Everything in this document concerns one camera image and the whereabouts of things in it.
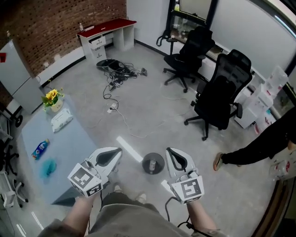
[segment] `shoe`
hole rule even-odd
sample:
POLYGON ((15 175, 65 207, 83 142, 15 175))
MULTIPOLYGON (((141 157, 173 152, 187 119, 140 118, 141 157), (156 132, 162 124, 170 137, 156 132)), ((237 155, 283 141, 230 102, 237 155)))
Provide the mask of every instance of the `shoe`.
POLYGON ((221 153, 221 152, 218 153, 214 162, 213 162, 213 168, 215 171, 218 171, 221 168, 221 166, 223 165, 222 155, 223 155, 223 153, 221 153))
POLYGON ((121 187, 119 186, 119 183, 114 184, 114 190, 115 193, 123 193, 121 187))
POLYGON ((136 197, 136 201, 142 203, 142 204, 146 204, 147 201, 147 197, 146 194, 144 192, 140 193, 137 197, 136 197))

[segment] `potted plant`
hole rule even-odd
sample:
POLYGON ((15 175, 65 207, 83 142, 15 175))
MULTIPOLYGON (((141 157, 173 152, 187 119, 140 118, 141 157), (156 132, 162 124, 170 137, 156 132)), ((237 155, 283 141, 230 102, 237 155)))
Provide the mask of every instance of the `potted plant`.
POLYGON ((53 89, 46 96, 41 97, 45 109, 50 107, 53 112, 58 112, 62 108, 63 101, 60 97, 64 97, 64 94, 60 93, 60 91, 53 89))

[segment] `chair wheel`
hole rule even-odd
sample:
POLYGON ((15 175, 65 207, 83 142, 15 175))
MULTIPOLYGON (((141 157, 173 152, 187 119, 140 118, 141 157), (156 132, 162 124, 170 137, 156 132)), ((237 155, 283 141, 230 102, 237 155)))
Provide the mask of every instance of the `chair wheel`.
POLYGON ((15 121, 15 126, 18 128, 22 124, 22 121, 23 121, 23 116, 19 115, 15 121))

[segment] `sandal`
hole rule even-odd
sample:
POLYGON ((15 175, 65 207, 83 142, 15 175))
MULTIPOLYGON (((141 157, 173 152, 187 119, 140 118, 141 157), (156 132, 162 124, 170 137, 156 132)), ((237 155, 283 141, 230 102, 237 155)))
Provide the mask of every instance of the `sandal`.
POLYGON ((214 162, 213 162, 213 168, 215 171, 218 171, 220 169, 220 167, 223 165, 223 161, 222 161, 222 155, 223 153, 218 153, 214 162))

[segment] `hand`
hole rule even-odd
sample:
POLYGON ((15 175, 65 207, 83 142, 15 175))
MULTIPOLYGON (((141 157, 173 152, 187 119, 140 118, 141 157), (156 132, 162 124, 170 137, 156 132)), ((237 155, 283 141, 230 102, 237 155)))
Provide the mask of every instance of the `hand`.
POLYGON ((296 149, 296 144, 289 141, 288 142, 288 150, 295 150, 295 149, 296 149))

